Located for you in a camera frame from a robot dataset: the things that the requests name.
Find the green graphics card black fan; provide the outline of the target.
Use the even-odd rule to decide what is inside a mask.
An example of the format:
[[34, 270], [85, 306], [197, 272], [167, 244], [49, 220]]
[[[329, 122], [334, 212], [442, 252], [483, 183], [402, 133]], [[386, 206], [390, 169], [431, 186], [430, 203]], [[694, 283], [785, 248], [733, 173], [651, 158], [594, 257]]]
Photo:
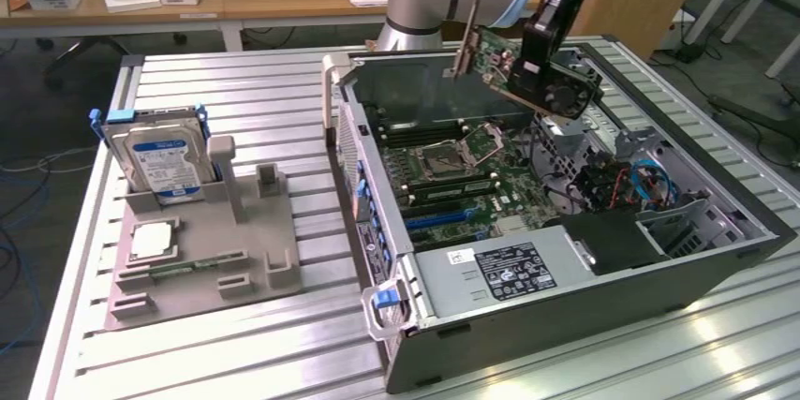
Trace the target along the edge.
[[454, 79], [478, 74], [502, 96], [549, 116], [578, 119], [593, 101], [603, 96], [603, 77], [583, 65], [583, 57], [575, 51], [558, 51], [551, 58], [555, 78], [539, 92], [511, 92], [507, 82], [513, 63], [519, 56], [522, 43], [497, 35], [477, 22], [483, 0], [473, 0], [467, 31], [458, 49], [453, 69], [446, 75]]

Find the white box red button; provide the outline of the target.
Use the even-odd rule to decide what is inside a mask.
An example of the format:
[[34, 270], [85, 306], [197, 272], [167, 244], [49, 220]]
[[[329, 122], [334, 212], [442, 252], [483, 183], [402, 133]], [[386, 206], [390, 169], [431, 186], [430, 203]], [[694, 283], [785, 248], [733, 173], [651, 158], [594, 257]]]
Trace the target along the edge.
[[685, 9], [679, 9], [674, 15], [667, 32], [662, 38], [658, 51], [678, 50], [685, 43], [689, 32], [694, 26], [695, 17]]

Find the black power adapter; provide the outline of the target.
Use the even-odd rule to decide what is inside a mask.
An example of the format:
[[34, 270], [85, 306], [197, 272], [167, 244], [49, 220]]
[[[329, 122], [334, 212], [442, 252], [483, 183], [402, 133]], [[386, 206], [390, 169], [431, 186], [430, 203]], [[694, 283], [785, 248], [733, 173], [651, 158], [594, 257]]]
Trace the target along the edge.
[[702, 44], [691, 43], [685, 44], [674, 53], [674, 58], [685, 63], [690, 64], [695, 62], [706, 54], [706, 47]]

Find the metal disk bay cage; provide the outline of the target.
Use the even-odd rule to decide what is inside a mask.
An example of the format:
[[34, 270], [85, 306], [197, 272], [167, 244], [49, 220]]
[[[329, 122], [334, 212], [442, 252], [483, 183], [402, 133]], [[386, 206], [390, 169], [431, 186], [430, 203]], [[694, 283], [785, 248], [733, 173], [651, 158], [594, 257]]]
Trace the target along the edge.
[[537, 113], [531, 121], [537, 169], [575, 174], [593, 156], [615, 155], [617, 138], [625, 129], [618, 118], [598, 107], [590, 107], [574, 120]]

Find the metal socket cover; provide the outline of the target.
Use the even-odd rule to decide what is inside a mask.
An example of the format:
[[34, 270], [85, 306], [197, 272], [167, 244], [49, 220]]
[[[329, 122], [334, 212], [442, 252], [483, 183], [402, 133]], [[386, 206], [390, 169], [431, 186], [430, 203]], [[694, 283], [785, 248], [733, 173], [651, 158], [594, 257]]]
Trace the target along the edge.
[[463, 150], [473, 166], [483, 164], [503, 148], [503, 134], [493, 123], [482, 124], [463, 139]]

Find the CPU socket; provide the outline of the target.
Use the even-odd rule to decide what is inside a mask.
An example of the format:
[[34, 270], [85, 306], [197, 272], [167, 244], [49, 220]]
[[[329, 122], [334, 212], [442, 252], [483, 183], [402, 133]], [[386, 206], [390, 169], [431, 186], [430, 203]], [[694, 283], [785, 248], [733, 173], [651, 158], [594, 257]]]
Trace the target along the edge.
[[466, 170], [461, 149], [455, 141], [447, 141], [422, 149], [422, 160], [433, 174], [445, 174]]

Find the black power connector bundle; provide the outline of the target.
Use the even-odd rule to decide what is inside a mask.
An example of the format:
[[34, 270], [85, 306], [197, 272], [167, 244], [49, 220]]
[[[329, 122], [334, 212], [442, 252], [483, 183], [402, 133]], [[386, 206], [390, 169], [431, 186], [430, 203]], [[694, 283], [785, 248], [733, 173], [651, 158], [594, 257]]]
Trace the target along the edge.
[[627, 171], [629, 166], [618, 163], [587, 165], [579, 171], [573, 185], [591, 212], [610, 209]]

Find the green motherboard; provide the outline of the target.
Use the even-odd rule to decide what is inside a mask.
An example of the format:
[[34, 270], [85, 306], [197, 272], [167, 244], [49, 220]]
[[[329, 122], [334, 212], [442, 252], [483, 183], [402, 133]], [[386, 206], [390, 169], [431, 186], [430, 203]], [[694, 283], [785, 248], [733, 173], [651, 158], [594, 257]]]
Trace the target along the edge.
[[[463, 139], [485, 123], [499, 127], [506, 146], [483, 164], [473, 166], [465, 156]], [[466, 170], [433, 174], [422, 160], [422, 149], [447, 141], [455, 141], [459, 146]], [[531, 170], [531, 160], [523, 156], [521, 145], [499, 121], [459, 119], [405, 129], [382, 127], [378, 147], [405, 225], [411, 218], [474, 210], [474, 217], [466, 222], [407, 230], [415, 251], [430, 251], [501, 237], [495, 221], [505, 216], [526, 217], [531, 230], [542, 228], [559, 216], [545, 184]], [[475, 179], [493, 179], [497, 192], [473, 198], [410, 205], [411, 185]]]

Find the RAM stick with white label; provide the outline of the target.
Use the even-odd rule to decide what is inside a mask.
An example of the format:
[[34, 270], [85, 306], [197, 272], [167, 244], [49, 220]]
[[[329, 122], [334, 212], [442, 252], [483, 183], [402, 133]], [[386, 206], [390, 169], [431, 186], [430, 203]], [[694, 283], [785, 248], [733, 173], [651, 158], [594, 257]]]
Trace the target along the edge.
[[497, 192], [493, 179], [450, 180], [443, 183], [411, 185], [409, 189], [410, 205], [422, 205], [441, 201], [473, 198]]

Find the black stand base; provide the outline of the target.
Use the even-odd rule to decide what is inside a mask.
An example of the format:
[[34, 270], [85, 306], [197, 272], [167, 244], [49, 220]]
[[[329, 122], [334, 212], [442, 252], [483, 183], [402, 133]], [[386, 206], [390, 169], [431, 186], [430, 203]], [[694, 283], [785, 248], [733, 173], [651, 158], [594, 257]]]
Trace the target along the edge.
[[726, 111], [750, 123], [800, 141], [800, 107], [797, 109], [789, 107], [787, 111], [777, 116], [749, 108], [721, 96], [711, 96], [709, 102], [719, 111]]

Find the silver chipset heatsink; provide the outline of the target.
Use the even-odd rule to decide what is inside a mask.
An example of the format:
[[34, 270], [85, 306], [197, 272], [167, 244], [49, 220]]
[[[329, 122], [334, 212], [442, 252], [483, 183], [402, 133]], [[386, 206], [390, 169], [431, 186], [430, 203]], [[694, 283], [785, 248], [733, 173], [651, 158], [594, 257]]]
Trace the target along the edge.
[[522, 215], [511, 215], [501, 217], [495, 221], [495, 228], [502, 236], [511, 235], [519, 232], [527, 232], [531, 230], [531, 225], [527, 222], [526, 217]]

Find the black plastic shroud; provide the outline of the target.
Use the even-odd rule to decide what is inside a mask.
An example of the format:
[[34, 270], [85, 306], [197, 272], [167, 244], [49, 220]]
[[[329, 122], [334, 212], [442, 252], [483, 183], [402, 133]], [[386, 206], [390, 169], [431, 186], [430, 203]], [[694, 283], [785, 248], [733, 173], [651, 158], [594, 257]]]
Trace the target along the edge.
[[594, 257], [597, 275], [635, 269], [669, 259], [638, 225], [635, 213], [606, 211], [565, 215], [561, 224]]

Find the grey power supply unit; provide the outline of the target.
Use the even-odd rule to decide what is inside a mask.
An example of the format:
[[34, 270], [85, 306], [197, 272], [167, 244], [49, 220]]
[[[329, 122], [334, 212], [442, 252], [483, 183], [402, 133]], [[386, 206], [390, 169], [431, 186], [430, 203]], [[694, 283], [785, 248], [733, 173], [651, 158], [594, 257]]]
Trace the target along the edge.
[[439, 248], [415, 258], [441, 319], [553, 295], [597, 278], [597, 258], [562, 226]]

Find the black open PC case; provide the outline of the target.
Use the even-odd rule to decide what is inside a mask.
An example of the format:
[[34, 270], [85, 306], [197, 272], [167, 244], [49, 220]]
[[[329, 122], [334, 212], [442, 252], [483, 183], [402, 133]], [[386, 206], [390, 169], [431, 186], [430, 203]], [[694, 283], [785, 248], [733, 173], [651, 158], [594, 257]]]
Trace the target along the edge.
[[[565, 51], [579, 52], [583, 65], [603, 77], [603, 96], [585, 112], [598, 107], [626, 126], [615, 155], [598, 154], [587, 163], [629, 166], [606, 211], [635, 213], [669, 259], [597, 275], [553, 295], [443, 319], [434, 315], [421, 279], [415, 256], [427, 251], [415, 251], [411, 244], [382, 163], [379, 129], [459, 119], [499, 121], [559, 211], [537, 230], [565, 227], [565, 215], [597, 214], [573, 185], [579, 171], [537, 169], [531, 121], [542, 112], [493, 91], [478, 74], [449, 77], [454, 52], [337, 52], [325, 57], [330, 159], [367, 329], [390, 393], [418, 393], [478, 369], [687, 311], [795, 239], [765, 195], [747, 186], [762, 172], [737, 157], [731, 140], [643, 62], [607, 42], [573, 44]], [[383, 289], [395, 289], [402, 302], [375, 309], [371, 295]]]

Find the hard disk in blue caddy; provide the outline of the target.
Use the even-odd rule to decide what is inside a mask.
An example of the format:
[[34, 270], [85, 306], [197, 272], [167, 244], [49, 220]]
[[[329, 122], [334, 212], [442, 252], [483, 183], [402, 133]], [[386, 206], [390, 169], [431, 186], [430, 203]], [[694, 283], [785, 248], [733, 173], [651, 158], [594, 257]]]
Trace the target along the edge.
[[90, 111], [90, 128], [106, 143], [135, 193], [151, 192], [162, 205], [201, 200], [218, 181], [209, 157], [206, 107]]

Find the grey parts rack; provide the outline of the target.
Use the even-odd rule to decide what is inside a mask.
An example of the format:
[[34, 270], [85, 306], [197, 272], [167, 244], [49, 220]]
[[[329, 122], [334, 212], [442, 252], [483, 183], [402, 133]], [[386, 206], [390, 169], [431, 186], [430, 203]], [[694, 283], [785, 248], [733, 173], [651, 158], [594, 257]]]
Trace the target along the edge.
[[[271, 163], [259, 165], [251, 175], [237, 175], [235, 155], [231, 136], [210, 138], [209, 156], [222, 179], [203, 185], [201, 200], [162, 206], [150, 193], [126, 196], [107, 330], [183, 319], [302, 290], [287, 176]], [[137, 227], [158, 222], [173, 226], [169, 253], [133, 259]], [[159, 279], [149, 275], [151, 267], [207, 258], [225, 260], [218, 269]]]

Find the black chair base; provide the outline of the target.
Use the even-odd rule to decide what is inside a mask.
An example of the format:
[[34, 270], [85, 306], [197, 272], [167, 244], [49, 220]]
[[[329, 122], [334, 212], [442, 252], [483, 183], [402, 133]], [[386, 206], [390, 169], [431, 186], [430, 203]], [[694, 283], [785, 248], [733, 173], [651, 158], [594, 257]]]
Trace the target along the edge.
[[141, 65], [151, 54], [183, 52], [190, 43], [186, 32], [134, 35], [133, 42], [115, 36], [81, 37], [43, 70], [43, 84], [53, 92], [87, 85], [109, 87], [122, 67]]

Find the green RAM stick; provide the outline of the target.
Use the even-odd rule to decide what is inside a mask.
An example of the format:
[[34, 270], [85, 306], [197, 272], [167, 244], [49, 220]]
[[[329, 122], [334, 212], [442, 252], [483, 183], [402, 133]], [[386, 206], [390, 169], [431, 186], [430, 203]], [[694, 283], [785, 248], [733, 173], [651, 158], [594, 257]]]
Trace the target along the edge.
[[183, 274], [194, 274], [206, 270], [218, 269], [222, 258], [207, 258], [190, 261], [175, 262], [159, 265], [147, 269], [149, 275], [154, 279], [167, 278]]

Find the silver CPU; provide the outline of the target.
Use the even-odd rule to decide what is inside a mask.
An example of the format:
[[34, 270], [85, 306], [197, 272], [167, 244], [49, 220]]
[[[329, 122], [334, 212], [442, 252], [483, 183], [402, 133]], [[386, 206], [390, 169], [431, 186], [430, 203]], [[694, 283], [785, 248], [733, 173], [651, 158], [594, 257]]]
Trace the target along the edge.
[[143, 224], [133, 234], [130, 257], [147, 259], [163, 256], [171, 250], [173, 226], [167, 222]]

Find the wooden desk white frame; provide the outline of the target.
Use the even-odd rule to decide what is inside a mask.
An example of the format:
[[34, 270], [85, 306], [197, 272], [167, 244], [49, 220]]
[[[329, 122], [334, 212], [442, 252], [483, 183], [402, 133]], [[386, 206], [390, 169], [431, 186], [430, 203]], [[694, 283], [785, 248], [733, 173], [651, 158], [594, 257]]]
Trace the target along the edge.
[[117, 36], [217, 31], [226, 50], [243, 50], [249, 28], [381, 23], [387, 8], [358, 7], [350, 0], [202, 0], [173, 6], [110, 13], [105, 0], [82, 0], [74, 10], [11, 10], [0, 0], [0, 38]]

